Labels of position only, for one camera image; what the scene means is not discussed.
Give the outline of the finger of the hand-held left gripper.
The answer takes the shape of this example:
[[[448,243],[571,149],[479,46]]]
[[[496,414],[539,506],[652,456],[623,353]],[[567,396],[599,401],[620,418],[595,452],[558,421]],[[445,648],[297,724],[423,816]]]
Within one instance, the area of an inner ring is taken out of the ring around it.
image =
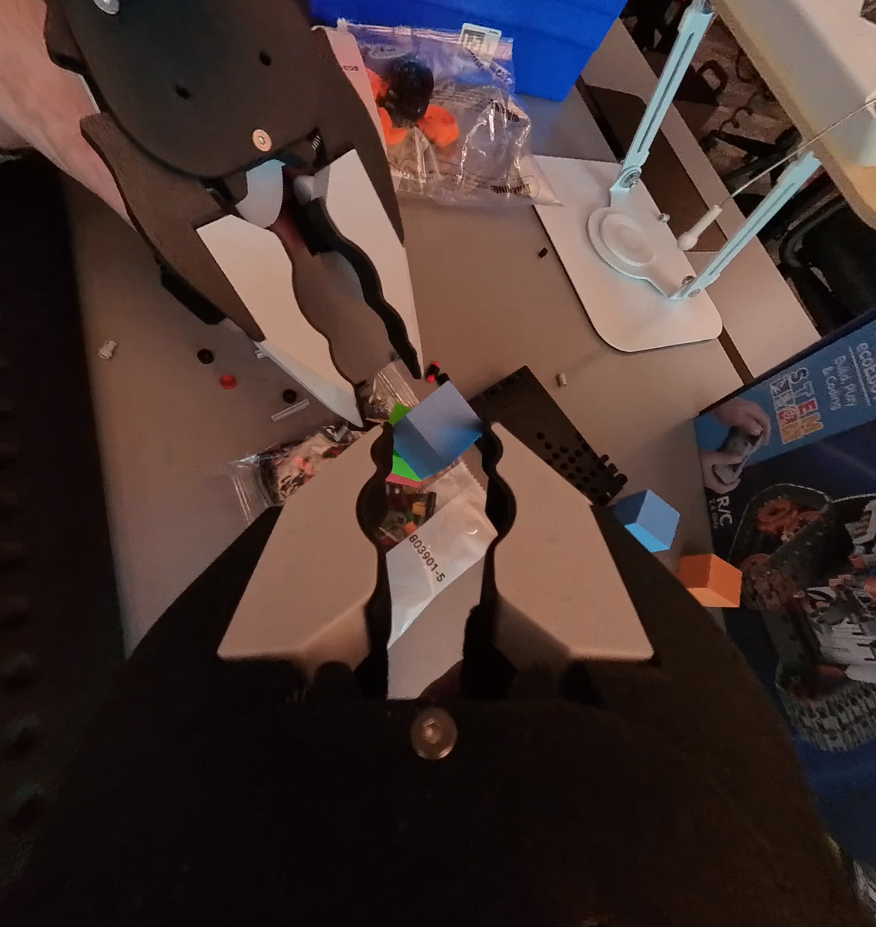
[[[280,366],[328,411],[363,423],[354,387],[336,369],[328,339],[305,317],[294,291],[293,262],[271,225],[282,212],[283,165],[267,160],[245,173],[234,214],[197,229],[212,259],[259,329],[262,356]]]
[[[293,194],[323,251],[337,254],[351,269],[391,352],[421,379],[421,334],[407,251],[358,152],[347,151],[315,174],[297,175]]]

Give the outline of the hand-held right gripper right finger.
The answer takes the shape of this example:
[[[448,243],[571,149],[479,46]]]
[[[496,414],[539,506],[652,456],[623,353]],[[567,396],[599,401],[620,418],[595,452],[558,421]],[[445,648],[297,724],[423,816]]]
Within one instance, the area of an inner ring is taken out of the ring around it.
[[[505,426],[478,441],[495,531],[467,619],[467,695],[503,696],[540,671],[558,686],[574,666],[647,664],[654,648],[594,506]]]

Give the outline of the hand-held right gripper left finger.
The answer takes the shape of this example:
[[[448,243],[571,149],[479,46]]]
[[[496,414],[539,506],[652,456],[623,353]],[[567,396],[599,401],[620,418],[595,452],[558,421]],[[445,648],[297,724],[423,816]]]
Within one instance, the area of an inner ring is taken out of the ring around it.
[[[219,644],[227,662],[278,660],[312,681],[347,666],[362,692],[385,697],[393,611],[385,551],[394,434],[378,425],[282,506]]]

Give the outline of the blue foam cube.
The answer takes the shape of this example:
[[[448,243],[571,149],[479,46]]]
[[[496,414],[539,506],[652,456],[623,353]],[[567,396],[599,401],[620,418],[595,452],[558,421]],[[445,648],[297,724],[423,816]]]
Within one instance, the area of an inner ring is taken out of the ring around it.
[[[650,491],[619,498],[610,507],[616,520],[650,552],[670,550],[676,539],[680,514]]]
[[[422,481],[451,466],[482,432],[478,414],[447,380],[393,425],[394,451]]]

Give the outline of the orange foam cube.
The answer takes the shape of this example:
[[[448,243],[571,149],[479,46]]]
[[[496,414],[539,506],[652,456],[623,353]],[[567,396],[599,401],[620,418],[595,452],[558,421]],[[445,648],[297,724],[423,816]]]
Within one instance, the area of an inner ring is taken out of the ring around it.
[[[713,553],[681,557],[676,576],[706,608],[740,607],[743,573]]]

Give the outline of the green foam cube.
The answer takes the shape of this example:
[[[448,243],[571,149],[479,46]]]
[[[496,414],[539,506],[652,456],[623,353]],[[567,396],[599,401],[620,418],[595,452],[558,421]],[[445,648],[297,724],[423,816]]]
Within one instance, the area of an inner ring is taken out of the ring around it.
[[[395,402],[392,410],[390,411],[389,418],[388,418],[388,423],[390,427],[396,428],[396,425],[400,422],[400,420],[403,417],[405,417],[409,413],[409,411],[411,411],[410,406],[404,404],[401,401]],[[400,453],[396,450],[396,447],[394,448],[394,451],[393,451],[393,466],[391,469],[391,473],[398,473],[405,477],[417,479],[419,481],[421,481],[422,479],[414,472],[411,466],[403,459]]]

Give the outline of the clear bag of building parts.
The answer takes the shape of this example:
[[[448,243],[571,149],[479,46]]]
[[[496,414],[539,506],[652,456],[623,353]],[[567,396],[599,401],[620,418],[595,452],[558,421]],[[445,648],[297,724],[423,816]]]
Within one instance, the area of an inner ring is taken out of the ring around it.
[[[389,424],[397,401],[412,409],[422,400],[412,396],[396,365],[389,365],[375,379],[367,408],[373,428]],[[282,508],[364,433],[347,424],[331,426],[299,444],[248,460],[266,508]],[[392,601],[388,647],[441,591],[481,560],[495,537],[483,511],[485,495],[462,456],[417,487],[386,482],[387,514],[376,538],[385,551]]]

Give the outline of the clear printed plastic bag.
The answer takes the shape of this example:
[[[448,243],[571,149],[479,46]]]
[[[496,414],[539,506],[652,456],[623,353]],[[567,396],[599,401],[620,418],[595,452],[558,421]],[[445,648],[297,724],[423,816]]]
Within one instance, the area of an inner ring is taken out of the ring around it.
[[[355,40],[398,193],[444,205],[560,205],[515,96],[513,40],[339,18]]]

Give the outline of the black perforated building plate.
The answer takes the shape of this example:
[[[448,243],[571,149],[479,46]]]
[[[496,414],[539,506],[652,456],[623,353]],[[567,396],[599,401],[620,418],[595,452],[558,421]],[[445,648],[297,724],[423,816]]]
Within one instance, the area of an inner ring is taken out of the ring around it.
[[[611,504],[627,476],[599,455],[528,366],[468,400],[478,416],[501,423],[592,504]]]

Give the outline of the white book stand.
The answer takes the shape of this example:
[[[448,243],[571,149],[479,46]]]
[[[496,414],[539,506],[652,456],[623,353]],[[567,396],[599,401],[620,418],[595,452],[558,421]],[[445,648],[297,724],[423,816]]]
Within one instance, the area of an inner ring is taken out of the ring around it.
[[[770,192],[722,249],[699,272],[693,271],[688,254],[720,217],[726,200],[674,236],[642,174],[699,43],[711,22],[722,19],[719,2],[688,5],[620,163],[537,156],[560,201],[558,207],[536,205],[537,215],[594,330],[623,353],[718,338],[722,317],[708,287],[821,168],[815,154],[805,152],[800,134],[799,145],[784,157],[784,171]]]

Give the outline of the blue plastic bin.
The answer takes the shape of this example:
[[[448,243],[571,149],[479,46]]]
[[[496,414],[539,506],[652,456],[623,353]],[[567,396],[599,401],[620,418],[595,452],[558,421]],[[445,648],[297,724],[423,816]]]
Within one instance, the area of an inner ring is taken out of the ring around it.
[[[624,1],[312,1],[312,16],[334,24],[409,26],[459,33],[471,24],[513,40],[516,90],[562,101],[620,17]]]

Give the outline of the blue toy robot box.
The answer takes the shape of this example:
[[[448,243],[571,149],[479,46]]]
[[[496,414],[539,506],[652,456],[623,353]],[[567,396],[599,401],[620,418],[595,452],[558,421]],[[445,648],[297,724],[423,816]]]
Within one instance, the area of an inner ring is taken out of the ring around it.
[[[724,624],[876,875],[876,309],[694,420]]]

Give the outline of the black office chair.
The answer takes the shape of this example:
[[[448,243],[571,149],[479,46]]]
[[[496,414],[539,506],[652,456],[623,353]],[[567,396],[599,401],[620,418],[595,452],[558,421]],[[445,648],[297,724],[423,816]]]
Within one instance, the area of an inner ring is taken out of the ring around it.
[[[852,163],[876,165],[876,2],[719,2],[719,12],[806,153],[823,141]],[[780,268],[826,332],[876,309],[876,230],[820,164],[836,191],[797,207]]]

